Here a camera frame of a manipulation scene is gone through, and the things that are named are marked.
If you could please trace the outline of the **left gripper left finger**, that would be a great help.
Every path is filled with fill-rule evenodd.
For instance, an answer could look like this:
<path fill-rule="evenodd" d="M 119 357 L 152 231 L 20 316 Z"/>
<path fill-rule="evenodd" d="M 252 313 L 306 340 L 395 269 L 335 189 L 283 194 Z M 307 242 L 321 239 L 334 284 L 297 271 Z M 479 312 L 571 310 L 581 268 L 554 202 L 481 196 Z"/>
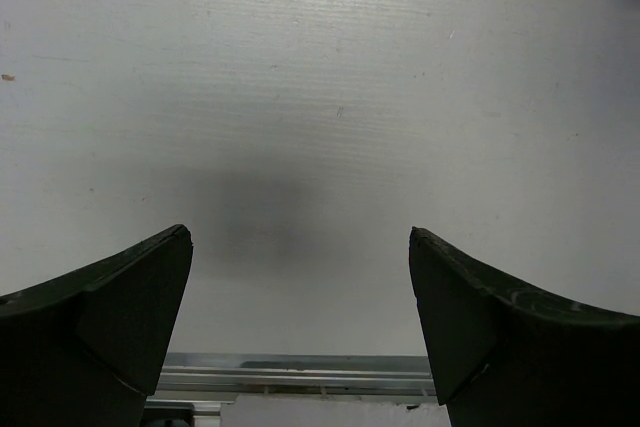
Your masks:
<path fill-rule="evenodd" d="M 4 426 L 136 426 L 159 382 L 193 257 L 174 225 L 1 298 Z"/>

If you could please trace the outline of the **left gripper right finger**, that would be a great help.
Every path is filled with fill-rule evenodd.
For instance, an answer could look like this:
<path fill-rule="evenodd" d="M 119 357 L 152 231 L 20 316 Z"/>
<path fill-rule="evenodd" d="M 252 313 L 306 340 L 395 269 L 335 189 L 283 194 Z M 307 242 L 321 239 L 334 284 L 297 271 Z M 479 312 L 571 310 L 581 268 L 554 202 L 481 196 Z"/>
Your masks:
<path fill-rule="evenodd" d="M 635 426 L 639 320 L 545 291 L 424 228 L 409 270 L 454 426 Z"/>

